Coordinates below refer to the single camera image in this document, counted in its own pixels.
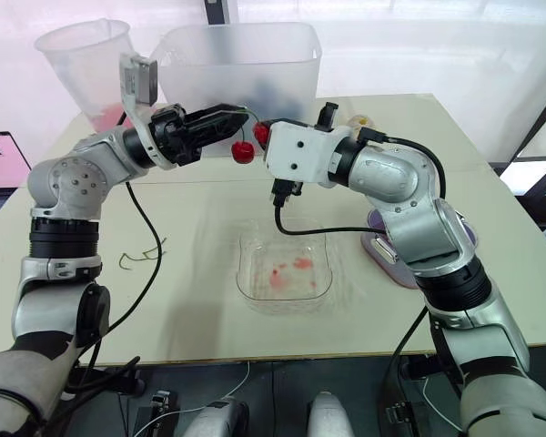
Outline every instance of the black band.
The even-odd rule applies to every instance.
[[[513,357],[485,357],[466,362],[461,365],[468,385],[478,378],[488,375],[514,375],[524,378],[526,375],[520,370],[518,362]]]
[[[0,389],[0,397],[7,398],[22,405],[30,413],[35,423],[40,423],[43,420],[40,410],[38,410],[36,405],[29,401],[24,395],[8,389]]]
[[[469,310],[483,303],[491,293],[491,282],[474,256],[463,268],[433,278],[415,277],[429,303],[443,311]]]
[[[86,220],[33,218],[32,258],[87,258],[97,254],[98,223]]]
[[[10,351],[32,351],[54,360],[65,353],[73,336],[59,330],[29,332],[16,337]]]
[[[348,186],[349,171],[354,165],[354,161],[358,156],[358,153],[363,149],[364,144],[357,143],[350,137],[344,137],[334,150],[335,153],[339,153],[341,158],[336,168],[336,173],[328,172],[328,179],[337,184]]]
[[[128,129],[124,132],[124,145],[126,146],[127,154],[141,168],[152,168],[156,165],[144,150],[144,145],[139,140],[139,135],[135,129]]]

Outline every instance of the wire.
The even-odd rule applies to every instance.
[[[422,310],[420,311],[419,315],[415,319],[415,321],[413,321],[412,325],[410,325],[410,328],[409,328],[409,330],[407,330],[407,333],[404,334],[404,337],[402,337],[402,339],[400,340],[400,343],[397,346],[397,349],[395,349],[394,352],[392,353],[392,355],[390,356],[389,365],[386,368],[386,373],[385,373],[386,375],[388,375],[390,373],[390,371],[392,370],[392,367],[394,366],[395,360],[400,356],[400,353],[402,352],[402,349],[405,347],[405,345],[409,341],[409,338],[412,336],[414,331],[417,330],[420,323],[422,322],[422,320],[427,315],[427,312],[428,312],[427,307],[426,306],[423,307]]]
[[[103,383],[102,384],[97,384],[97,387],[95,389],[93,389],[91,392],[89,392],[87,395],[85,395],[85,397],[79,399],[78,401],[76,401],[73,404],[73,406],[69,407],[67,410],[64,410],[63,412],[58,414],[56,417],[49,420],[48,423],[43,428],[43,433],[46,430],[48,430],[49,428],[52,428],[57,423],[59,423],[62,420],[66,419],[69,415],[76,412],[79,408],[81,408],[83,405],[85,405],[86,403],[88,403],[89,401],[94,399],[96,396],[98,396],[99,394],[101,394],[105,390],[106,390],[106,384],[103,384]]]
[[[117,120],[116,125],[117,125],[117,126],[123,125],[123,124],[124,124],[124,121],[126,121],[126,116],[127,116],[126,111],[122,112],[122,113],[121,113],[121,116],[120,116],[119,119]]]
[[[126,414],[124,413],[124,404],[121,402],[121,394],[116,393],[117,404],[119,405],[119,412],[121,413],[121,422],[124,425],[124,435],[129,437],[129,431],[127,430]]]
[[[273,404],[273,437],[277,434],[277,403],[275,401],[275,363],[271,362],[271,403]]]
[[[225,394],[223,396],[223,398],[227,398],[228,396],[233,394],[235,391],[240,389],[241,386],[247,381],[247,378],[248,378],[248,375],[250,374],[250,371],[251,371],[251,363],[250,363],[250,361],[247,361],[247,373],[245,374],[245,378],[243,378],[243,380],[239,384],[237,384],[237,386],[233,390],[231,390],[227,394]],[[181,414],[181,413],[184,413],[184,412],[199,412],[200,410],[204,410],[206,407],[207,407],[207,405],[204,405],[202,407],[192,408],[190,410],[180,410],[180,411],[177,411],[177,412],[167,412],[165,414],[161,414],[161,415],[157,416],[153,421],[150,421],[150,422],[146,423],[143,427],[141,427],[139,429],[139,431],[134,434],[134,437],[137,437],[138,435],[140,435],[143,431],[145,431],[147,429],[148,426],[153,425],[157,421],[161,421],[162,419],[164,419],[167,416],[170,416],[172,414]]]
[[[136,206],[137,211],[139,212],[140,216],[142,216],[142,219],[146,222],[147,227],[152,232],[152,235],[154,236],[154,240],[156,241],[157,246],[157,259],[156,259],[156,266],[154,267],[154,271],[152,271],[151,276],[147,280],[147,284],[144,287],[144,289],[139,293],[139,296],[137,296],[136,301],[129,307],[129,309],[124,313],[123,316],[121,316],[118,320],[116,320],[110,327],[109,332],[117,328],[119,325],[121,325],[137,308],[139,303],[142,301],[142,299],[146,296],[147,292],[149,291],[150,287],[154,283],[154,280],[156,279],[157,273],[160,270],[160,267],[162,265],[162,242],[160,241],[160,237],[157,235],[156,229],[154,228],[154,225],[150,221],[150,219],[147,217],[146,212],[142,209],[141,205],[137,201],[136,195],[134,194],[134,190],[131,188],[131,184],[129,182],[126,182],[126,188],[127,192],[129,193],[129,197],[131,197],[132,202]]]
[[[69,393],[79,393],[81,391],[89,391],[93,389],[98,389],[101,386],[107,385],[109,382],[117,378],[118,376],[123,375],[124,373],[131,371],[134,367],[136,367],[137,362],[139,361],[139,357],[134,357],[131,359],[131,361],[127,362],[123,366],[121,366],[119,369],[113,371],[112,373],[109,373],[108,375],[99,378],[96,381],[91,381],[86,384],[81,384],[77,386],[73,385],[67,385],[66,391]]]
[[[281,223],[281,207],[275,207],[275,224],[279,232],[285,235],[312,235],[312,234],[325,234],[329,232],[376,232],[377,234],[386,234],[386,230],[377,228],[323,228],[323,229],[309,229],[309,230],[288,230],[283,228]]]
[[[439,197],[445,198],[445,196],[447,195],[447,179],[445,178],[445,170],[443,168],[443,165],[440,163],[439,159],[437,158],[437,155],[431,152],[429,148],[423,146],[422,144],[416,143],[414,141],[410,141],[409,139],[385,137],[385,140],[388,143],[401,144],[402,146],[414,148],[415,150],[418,150],[419,152],[422,152],[425,155],[427,155],[427,157],[435,165],[435,168],[437,169],[437,173],[439,174],[439,186],[440,186]]]
[[[440,412],[439,409],[437,407],[435,407],[435,405],[433,405],[433,402],[427,396],[427,385],[428,384],[429,384],[429,378],[427,378],[425,380],[425,384],[422,386],[422,397],[425,398],[425,401],[427,402],[427,404],[433,409],[434,412],[436,412],[439,415],[439,417],[441,417],[441,419],[443,421],[448,423],[450,426],[455,428],[457,431],[462,432],[463,430],[461,429],[461,427],[459,425],[456,425],[451,419],[449,419],[447,416],[445,416],[445,414]]]

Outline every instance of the table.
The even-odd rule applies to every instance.
[[[378,129],[430,147],[446,168],[448,201],[480,237],[479,256],[500,286],[528,343],[546,343],[546,239],[481,158],[441,104],[430,95],[319,99],[310,122],[326,100],[340,104],[336,124],[354,114],[370,116]],[[48,152],[64,155],[90,133],[77,117]],[[134,190],[160,237],[166,237],[162,270],[137,311],[105,338],[101,364],[237,360],[271,357],[328,357],[392,353],[419,313],[416,290],[392,282],[359,243],[359,234],[330,236],[334,282],[329,302],[312,314],[264,315],[240,296],[238,223],[272,218],[271,177],[260,159],[241,167],[230,158],[206,158],[170,172],[152,169]],[[10,315],[19,260],[28,251],[28,210],[21,187],[0,211],[0,350],[12,344]],[[336,187],[304,187],[283,209],[285,217],[312,217],[324,226],[363,225],[370,205]],[[118,267],[123,252],[136,256],[155,246],[124,187],[103,205],[98,279],[111,290],[110,319],[133,302],[154,261]],[[426,322],[406,351],[431,351]]]

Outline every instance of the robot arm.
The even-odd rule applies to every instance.
[[[42,429],[80,353],[108,332],[109,291],[96,283],[102,264],[95,220],[109,190],[154,166],[198,161],[203,146],[231,137],[248,120],[230,105],[153,113],[155,63],[124,56],[121,65],[124,108],[135,128],[88,137],[68,155],[35,166],[28,179],[35,200],[30,254],[12,318],[15,343],[0,352],[0,436]]]
[[[303,182],[343,185],[364,194],[380,212],[425,296],[437,351],[465,386],[463,431],[546,435],[546,391],[526,374],[526,342],[458,214],[437,195],[432,160],[417,150],[381,148],[391,138],[371,129],[362,128],[356,140],[348,127],[331,129],[335,109],[322,109],[314,127],[290,120],[269,124],[269,172],[299,189]],[[274,189],[278,209],[290,193]]]

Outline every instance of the black cable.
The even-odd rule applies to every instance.
[[[109,382],[117,378],[118,376],[123,375],[127,371],[131,371],[136,367],[139,357],[132,358],[129,362],[118,368],[117,370],[107,374],[106,376],[99,378],[98,380],[84,383],[82,385],[68,385],[66,386],[66,392],[68,393],[80,393],[81,391],[89,391],[93,389],[98,389],[99,387],[105,387]]]
[[[117,126],[121,126],[124,124],[124,121],[126,121],[126,111],[121,113],[121,116],[117,120]]]
[[[121,316],[118,320],[116,320],[110,327],[109,332],[117,328],[119,325],[121,325],[134,310],[136,310],[137,306],[139,305],[139,302],[142,301],[142,299],[146,296],[147,291],[150,289],[152,284],[154,283],[154,280],[156,279],[157,273],[160,270],[160,266],[162,265],[162,242],[160,241],[160,237],[157,235],[156,229],[154,228],[154,225],[152,225],[152,222],[147,217],[146,212],[142,209],[141,205],[137,201],[136,195],[134,194],[134,190],[131,188],[131,184],[129,182],[126,182],[126,188],[127,192],[129,193],[129,197],[131,197],[132,202],[136,206],[137,211],[139,212],[139,215],[142,216],[142,219],[146,222],[147,227],[152,232],[152,235],[154,236],[154,240],[156,241],[156,247],[157,247],[157,259],[156,259],[156,266],[154,267],[154,271],[152,271],[151,276],[147,280],[147,284],[144,287],[144,289],[139,293],[139,296],[137,296],[136,301],[129,307],[129,309],[125,312],[123,316]]]
[[[275,401],[275,363],[271,362],[271,402],[273,404],[273,437],[277,434],[277,403]]]
[[[121,413],[121,422],[124,425],[124,435],[126,437],[129,437],[129,431],[127,430],[127,423],[126,423],[126,414],[124,413],[124,405],[121,402],[121,394],[116,393],[117,395],[117,403],[119,404],[119,412]]]
[[[54,418],[48,421],[48,423],[45,425],[45,427],[42,430],[41,435],[44,435],[47,430],[58,424],[59,422],[65,420],[68,418],[71,414],[73,414],[75,411],[77,411],[79,408],[81,408],[83,405],[94,399],[96,396],[101,394],[106,390],[106,387],[99,387],[96,390],[93,390],[89,392],[87,395],[85,395],[83,398],[81,398],[79,401],[75,402],[72,407],[69,407],[67,410],[64,410]]]
[[[329,232],[376,232],[377,234],[386,234],[386,230],[377,228],[323,228],[323,229],[309,229],[309,230],[287,230],[283,228],[281,223],[281,207],[275,207],[275,224],[279,232],[285,235],[311,235],[311,234],[325,234]]]
[[[439,174],[439,185],[440,185],[439,197],[445,198],[445,196],[447,195],[447,180],[445,178],[445,169],[443,168],[443,165],[440,163],[437,156],[433,152],[431,152],[429,148],[423,146],[422,144],[416,143],[414,141],[410,141],[409,139],[397,138],[397,137],[385,137],[384,139],[387,143],[401,144],[402,146],[414,148],[415,150],[418,150],[419,152],[427,155],[427,157],[435,165],[435,168],[437,169],[437,173]]]
[[[83,373],[83,376],[81,377],[81,380],[79,381],[79,384],[76,386],[76,388],[81,391],[83,388],[83,384],[85,381],[87,381],[87,375],[91,370],[95,368],[95,363],[97,361],[97,356],[99,355],[99,350],[101,350],[101,340],[99,340],[97,343],[95,343],[95,348],[93,349],[93,353],[91,354],[91,359],[89,360],[89,363],[87,364],[87,367],[85,368],[85,372]],[[69,384],[65,386],[65,391],[67,393],[72,393],[68,389],[70,388]]]
[[[392,355],[390,356],[389,365],[386,368],[385,375],[388,376],[388,374],[392,370],[392,367],[394,366],[394,362],[400,356],[400,353],[402,352],[402,349],[405,347],[405,345],[409,341],[409,338],[412,336],[414,331],[417,330],[417,327],[420,325],[422,320],[425,318],[425,316],[427,315],[427,312],[428,312],[427,307],[423,307],[423,309],[420,311],[420,313],[417,316],[417,318],[415,319],[415,321],[412,322],[412,325],[410,325],[409,330],[407,330],[407,333],[404,334],[404,337],[402,337],[402,339],[400,340],[400,343],[397,346],[397,349],[395,349],[394,352],[392,353]]]

